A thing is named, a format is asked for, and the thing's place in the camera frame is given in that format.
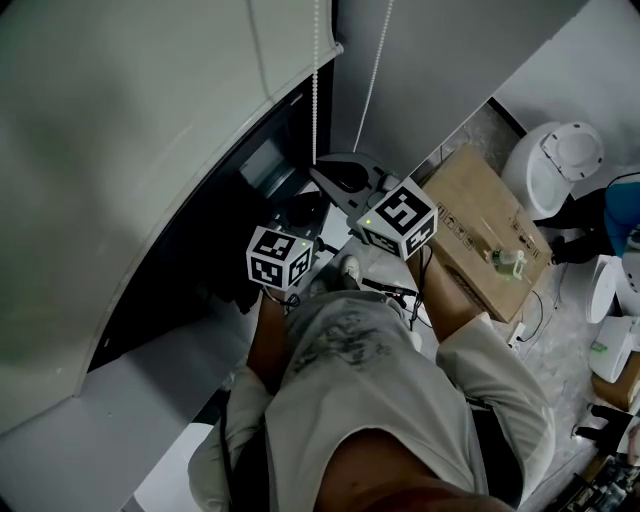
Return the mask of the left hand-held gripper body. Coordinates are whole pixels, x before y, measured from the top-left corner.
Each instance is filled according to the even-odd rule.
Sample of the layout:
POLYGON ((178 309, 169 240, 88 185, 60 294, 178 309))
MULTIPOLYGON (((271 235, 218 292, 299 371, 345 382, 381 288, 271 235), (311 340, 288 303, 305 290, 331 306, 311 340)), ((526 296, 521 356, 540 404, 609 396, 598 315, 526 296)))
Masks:
POLYGON ((289 291, 315 277, 321 269, 319 243, 324 221, 305 226, 268 227, 246 221, 246 275, 250 282, 289 291))

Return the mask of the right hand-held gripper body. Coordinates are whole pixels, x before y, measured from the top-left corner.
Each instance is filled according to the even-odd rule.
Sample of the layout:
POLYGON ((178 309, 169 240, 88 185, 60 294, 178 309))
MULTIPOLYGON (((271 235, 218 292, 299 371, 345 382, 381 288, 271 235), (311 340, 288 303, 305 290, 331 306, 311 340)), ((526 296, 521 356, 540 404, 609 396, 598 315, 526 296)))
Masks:
POLYGON ((349 178, 346 191, 356 196, 347 200, 350 227, 367 245, 406 261, 437 231, 436 206, 410 177, 349 178))

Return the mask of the white roller blind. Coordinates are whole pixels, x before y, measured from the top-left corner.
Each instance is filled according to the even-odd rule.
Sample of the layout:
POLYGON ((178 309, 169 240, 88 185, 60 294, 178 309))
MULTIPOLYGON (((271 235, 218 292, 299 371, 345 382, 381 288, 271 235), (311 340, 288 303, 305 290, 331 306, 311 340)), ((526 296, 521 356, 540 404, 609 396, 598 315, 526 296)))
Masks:
POLYGON ((0 12, 0 435, 77 394, 206 172, 340 52, 332 0, 10 0, 0 12))

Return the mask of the person's right forearm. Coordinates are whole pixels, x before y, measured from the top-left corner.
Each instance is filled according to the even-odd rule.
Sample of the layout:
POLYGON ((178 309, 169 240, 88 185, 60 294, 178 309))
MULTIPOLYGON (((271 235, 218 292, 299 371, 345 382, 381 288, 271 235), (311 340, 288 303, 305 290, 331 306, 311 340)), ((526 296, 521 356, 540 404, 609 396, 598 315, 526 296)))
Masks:
POLYGON ((407 260, 407 266, 439 344, 480 314, 481 310, 451 278, 428 245, 416 251, 407 260))

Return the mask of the person's left forearm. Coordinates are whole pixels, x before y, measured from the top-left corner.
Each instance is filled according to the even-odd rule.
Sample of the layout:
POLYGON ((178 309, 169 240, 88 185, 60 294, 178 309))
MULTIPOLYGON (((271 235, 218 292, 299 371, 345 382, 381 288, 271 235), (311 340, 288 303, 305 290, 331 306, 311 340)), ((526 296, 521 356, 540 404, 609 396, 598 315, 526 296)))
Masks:
POLYGON ((247 366, 266 387, 279 384, 291 357, 283 299, 284 295, 279 291, 263 292, 258 322, 247 358, 247 366))

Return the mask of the black rod tool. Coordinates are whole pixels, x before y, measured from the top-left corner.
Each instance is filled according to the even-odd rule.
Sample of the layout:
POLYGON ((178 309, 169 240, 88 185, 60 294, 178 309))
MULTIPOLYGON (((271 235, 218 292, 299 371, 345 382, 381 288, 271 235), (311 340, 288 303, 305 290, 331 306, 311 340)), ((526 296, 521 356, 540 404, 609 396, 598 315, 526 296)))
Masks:
POLYGON ((364 277, 361 281, 363 286, 372 288, 375 291, 381 292, 387 297, 394 299, 402 308, 407 307, 405 298, 416 298, 418 293, 412 289, 402 287, 395 284, 386 284, 377 282, 375 280, 364 277))

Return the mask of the large cardboard box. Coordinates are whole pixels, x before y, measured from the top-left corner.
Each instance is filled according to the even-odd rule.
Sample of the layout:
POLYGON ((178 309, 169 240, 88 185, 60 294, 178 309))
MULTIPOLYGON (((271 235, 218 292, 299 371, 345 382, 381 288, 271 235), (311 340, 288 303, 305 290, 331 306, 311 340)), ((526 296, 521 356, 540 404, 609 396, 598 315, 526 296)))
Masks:
POLYGON ((422 189, 438 207, 437 232, 430 240, 438 261, 492 319, 511 322, 551 258, 529 214, 469 145, 448 156, 422 189), (496 250, 524 253, 521 278, 498 272, 491 261, 496 250))

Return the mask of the white toilet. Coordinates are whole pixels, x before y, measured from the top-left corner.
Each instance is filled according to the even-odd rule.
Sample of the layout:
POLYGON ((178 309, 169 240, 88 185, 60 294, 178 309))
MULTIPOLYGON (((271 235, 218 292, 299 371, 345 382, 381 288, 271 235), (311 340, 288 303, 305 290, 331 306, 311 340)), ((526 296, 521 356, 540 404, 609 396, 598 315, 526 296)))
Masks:
POLYGON ((596 173, 604 157, 599 133, 584 122, 548 122, 511 152, 501 179, 534 220, 555 216, 575 184, 596 173))

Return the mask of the person's white shirt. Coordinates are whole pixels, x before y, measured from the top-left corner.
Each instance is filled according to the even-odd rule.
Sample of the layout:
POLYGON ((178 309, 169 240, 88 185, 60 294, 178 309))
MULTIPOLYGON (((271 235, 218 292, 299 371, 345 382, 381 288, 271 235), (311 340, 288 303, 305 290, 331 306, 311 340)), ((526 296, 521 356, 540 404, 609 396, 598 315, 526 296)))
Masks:
POLYGON ((555 450, 548 400, 525 365, 479 314, 428 359, 400 309, 380 294, 327 293, 289 315, 294 353, 270 392, 249 368, 235 372, 227 422, 193 454, 191 494, 202 512, 228 512, 225 471, 259 431, 268 447, 276 512, 312 512, 339 444, 364 429, 394 436, 438 477, 486 493, 474 409, 495 413, 529 496, 555 450))

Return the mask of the white window sill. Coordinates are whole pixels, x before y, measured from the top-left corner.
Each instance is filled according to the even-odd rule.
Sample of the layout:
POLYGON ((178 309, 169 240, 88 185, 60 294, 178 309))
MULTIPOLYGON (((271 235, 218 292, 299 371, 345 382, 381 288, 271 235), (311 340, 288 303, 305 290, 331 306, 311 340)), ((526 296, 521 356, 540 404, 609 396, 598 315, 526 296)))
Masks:
POLYGON ((94 194, 3 211, 1 512, 121 512, 247 352, 256 302, 213 299, 89 368, 153 244, 94 194))

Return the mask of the white toilet lid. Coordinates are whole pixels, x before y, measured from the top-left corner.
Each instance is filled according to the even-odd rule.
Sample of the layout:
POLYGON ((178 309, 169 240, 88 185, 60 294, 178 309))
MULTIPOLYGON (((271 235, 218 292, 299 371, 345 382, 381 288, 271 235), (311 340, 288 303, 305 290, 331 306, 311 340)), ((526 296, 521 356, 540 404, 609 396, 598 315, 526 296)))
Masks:
POLYGON ((620 259, 599 255, 591 262, 586 286, 585 315, 591 324, 600 323, 609 313, 617 290, 620 259))

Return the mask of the white ceramic tank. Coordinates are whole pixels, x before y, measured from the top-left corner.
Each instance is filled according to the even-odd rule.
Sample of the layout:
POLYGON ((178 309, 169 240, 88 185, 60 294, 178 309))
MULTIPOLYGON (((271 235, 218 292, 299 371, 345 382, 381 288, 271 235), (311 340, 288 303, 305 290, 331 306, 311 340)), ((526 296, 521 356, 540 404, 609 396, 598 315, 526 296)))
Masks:
POLYGON ((589 352, 589 367, 601 379, 614 383, 632 352, 640 352, 640 317, 607 316, 589 352))

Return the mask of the person's bare chest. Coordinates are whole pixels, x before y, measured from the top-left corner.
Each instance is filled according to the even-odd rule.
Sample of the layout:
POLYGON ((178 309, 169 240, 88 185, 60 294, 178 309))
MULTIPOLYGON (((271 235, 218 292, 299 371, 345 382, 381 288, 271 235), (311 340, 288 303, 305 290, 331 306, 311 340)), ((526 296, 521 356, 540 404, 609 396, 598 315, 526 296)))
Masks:
POLYGON ((444 482, 394 436, 350 435, 331 456, 314 512, 515 512, 493 497, 444 482))

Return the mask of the small brown box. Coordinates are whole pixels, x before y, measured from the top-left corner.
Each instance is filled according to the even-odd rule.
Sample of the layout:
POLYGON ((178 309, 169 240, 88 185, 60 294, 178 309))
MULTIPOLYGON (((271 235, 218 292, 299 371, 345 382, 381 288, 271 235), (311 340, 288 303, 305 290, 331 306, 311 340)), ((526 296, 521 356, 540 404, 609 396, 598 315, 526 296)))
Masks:
POLYGON ((607 382, 595 373, 591 382, 595 395, 624 412, 630 412, 640 392, 640 352, 632 352, 618 379, 607 382))

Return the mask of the black equipment pile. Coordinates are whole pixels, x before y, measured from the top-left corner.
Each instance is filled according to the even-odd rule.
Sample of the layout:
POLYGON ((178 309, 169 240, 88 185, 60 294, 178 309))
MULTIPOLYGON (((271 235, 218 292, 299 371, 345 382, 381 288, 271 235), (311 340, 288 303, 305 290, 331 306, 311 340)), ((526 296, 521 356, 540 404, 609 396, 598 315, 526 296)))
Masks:
POLYGON ((612 458, 605 476, 597 477, 598 495, 588 512, 633 512, 640 509, 640 413, 635 415, 604 405, 590 403, 589 419, 600 419, 600 427, 576 424, 572 437, 591 441, 599 455, 612 458))

